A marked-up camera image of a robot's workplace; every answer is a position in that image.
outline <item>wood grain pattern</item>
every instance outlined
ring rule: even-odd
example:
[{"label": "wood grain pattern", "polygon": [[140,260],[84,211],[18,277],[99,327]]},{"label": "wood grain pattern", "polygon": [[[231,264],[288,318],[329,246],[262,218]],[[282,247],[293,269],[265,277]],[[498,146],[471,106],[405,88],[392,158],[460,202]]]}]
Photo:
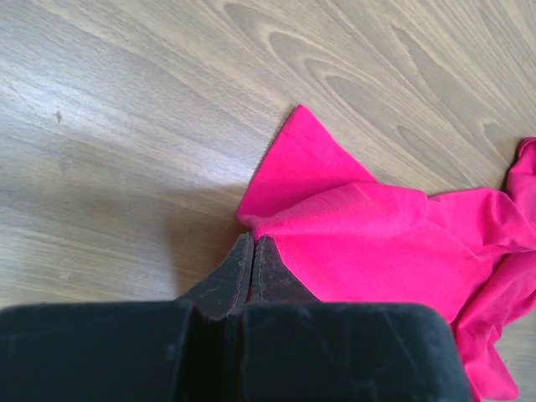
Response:
[{"label": "wood grain pattern", "polygon": [[[0,0],[0,305],[164,299],[223,258],[292,107],[386,183],[498,186],[533,0]],[[536,400],[536,316],[501,341]]]}]

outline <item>towel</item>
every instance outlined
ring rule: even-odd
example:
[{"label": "towel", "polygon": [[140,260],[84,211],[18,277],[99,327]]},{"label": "towel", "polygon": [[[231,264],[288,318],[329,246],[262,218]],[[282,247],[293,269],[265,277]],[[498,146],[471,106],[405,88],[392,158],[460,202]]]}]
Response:
[{"label": "towel", "polygon": [[516,399],[494,343],[536,305],[536,137],[506,192],[428,197],[379,183],[298,106],[255,173],[237,218],[272,237],[324,302],[415,302],[451,324],[475,400]]}]

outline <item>cloth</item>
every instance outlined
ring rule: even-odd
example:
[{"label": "cloth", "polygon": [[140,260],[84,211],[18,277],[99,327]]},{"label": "cloth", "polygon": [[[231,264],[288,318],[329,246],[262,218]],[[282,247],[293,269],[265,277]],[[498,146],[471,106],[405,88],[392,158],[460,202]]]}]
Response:
[{"label": "cloth", "polygon": [[269,235],[291,272],[324,302],[416,302],[452,326],[475,400],[515,399],[494,348],[536,304],[536,137],[506,193],[425,193],[378,183],[298,106],[237,213]]}]

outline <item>crumpled fabric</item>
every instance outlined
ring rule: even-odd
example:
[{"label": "crumpled fabric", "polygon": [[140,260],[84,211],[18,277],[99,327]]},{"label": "crumpled fabric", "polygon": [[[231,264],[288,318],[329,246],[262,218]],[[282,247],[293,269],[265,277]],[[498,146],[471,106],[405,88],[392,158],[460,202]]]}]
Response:
[{"label": "crumpled fabric", "polygon": [[494,347],[536,305],[536,137],[506,192],[428,197],[379,183],[298,106],[266,154],[237,218],[276,241],[324,302],[415,302],[451,324],[475,400],[516,399]]}]

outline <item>wood grain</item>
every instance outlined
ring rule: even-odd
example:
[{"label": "wood grain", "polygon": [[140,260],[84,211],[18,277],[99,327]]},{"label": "wood grain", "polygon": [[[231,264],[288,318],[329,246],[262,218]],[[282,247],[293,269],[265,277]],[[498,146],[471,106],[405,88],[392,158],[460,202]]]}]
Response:
[{"label": "wood grain", "polygon": [[[499,186],[536,132],[533,0],[0,5],[2,306],[186,291],[298,103],[429,193]],[[534,314],[501,350],[536,400]]]}]

